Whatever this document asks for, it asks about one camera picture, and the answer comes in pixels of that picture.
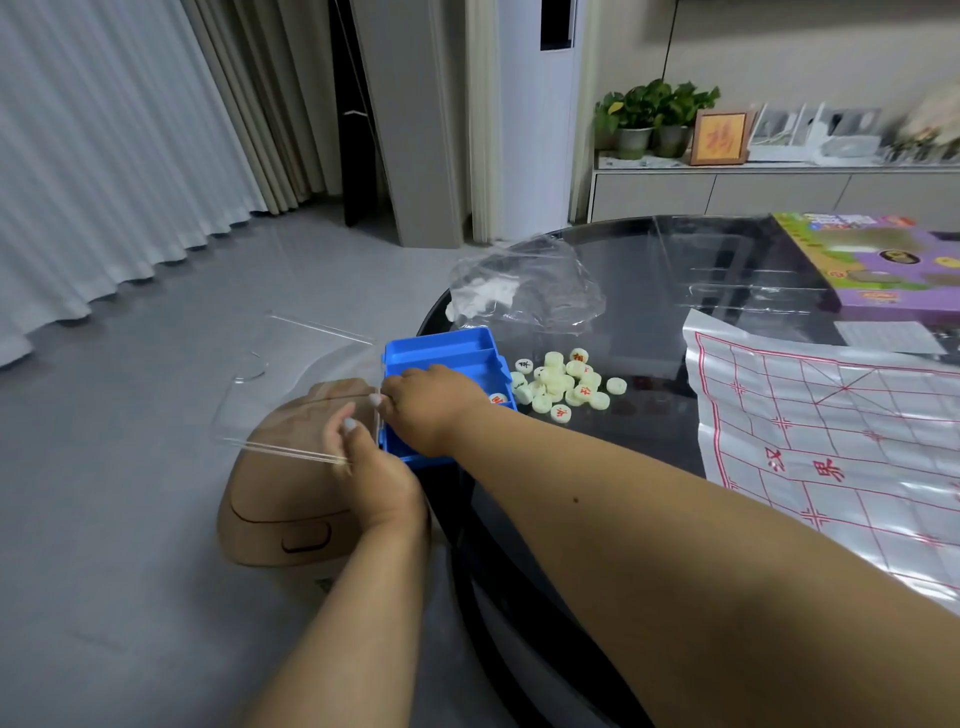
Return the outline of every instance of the white wall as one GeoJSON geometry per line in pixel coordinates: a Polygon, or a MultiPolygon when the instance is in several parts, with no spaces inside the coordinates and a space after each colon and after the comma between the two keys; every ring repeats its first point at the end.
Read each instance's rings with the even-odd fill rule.
{"type": "Polygon", "coordinates": [[[960,80],[950,0],[602,0],[598,93],[657,77],[719,85],[724,107],[827,101],[892,119],[960,80]]]}

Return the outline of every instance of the white curtain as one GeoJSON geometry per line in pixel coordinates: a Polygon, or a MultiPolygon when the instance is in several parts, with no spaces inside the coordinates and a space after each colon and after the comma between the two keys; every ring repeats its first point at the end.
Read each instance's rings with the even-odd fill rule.
{"type": "Polygon", "coordinates": [[[182,3],[267,208],[343,194],[326,0],[182,3]]]}
{"type": "Polygon", "coordinates": [[[0,365],[266,209],[180,0],[4,0],[0,98],[0,365]]]}

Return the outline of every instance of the purple game box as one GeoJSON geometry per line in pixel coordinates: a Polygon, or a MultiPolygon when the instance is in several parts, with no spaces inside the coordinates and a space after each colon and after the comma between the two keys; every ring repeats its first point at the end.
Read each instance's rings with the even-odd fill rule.
{"type": "Polygon", "coordinates": [[[774,219],[830,283],[842,318],[960,321],[960,242],[893,215],[777,212],[774,219]]]}

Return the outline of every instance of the hand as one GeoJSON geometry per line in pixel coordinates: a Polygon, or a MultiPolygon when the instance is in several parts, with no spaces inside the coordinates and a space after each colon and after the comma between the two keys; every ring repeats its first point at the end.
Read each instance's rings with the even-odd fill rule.
{"type": "Polygon", "coordinates": [[[377,409],[383,419],[403,442],[427,457],[449,455],[447,440],[454,427],[473,407],[491,406],[476,382],[442,364],[388,376],[382,391],[377,409]]]}
{"type": "Polygon", "coordinates": [[[324,426],[327,452],[349,462],[333,467],[350,510],[366,532],[385,523],[426,529],[426,502],[420,482],[398,457],[376,446],[367,429],[344,405],[324,426]]]}

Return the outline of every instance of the blue box compartment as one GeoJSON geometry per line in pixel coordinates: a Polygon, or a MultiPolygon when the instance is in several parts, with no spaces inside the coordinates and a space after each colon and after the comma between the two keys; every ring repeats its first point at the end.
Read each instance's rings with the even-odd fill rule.
{"type": "MultiPolygon", "coordinates": [[[[399,375],[406,369],[426,369],[443,364],[469,376],[487,395],[497,392],[507,396],[503,404],[516,410],[511,387],[510,367],[496,350],[488,328],[463,328],[459,331],[395,339],[383,352],[384,376],[399,375]]],[[[426,457],[408,446],[389,426],[380,428],[380,447],[396,455],[411,468],[423,468],[452,462],[448,457],[426,457]]]]}

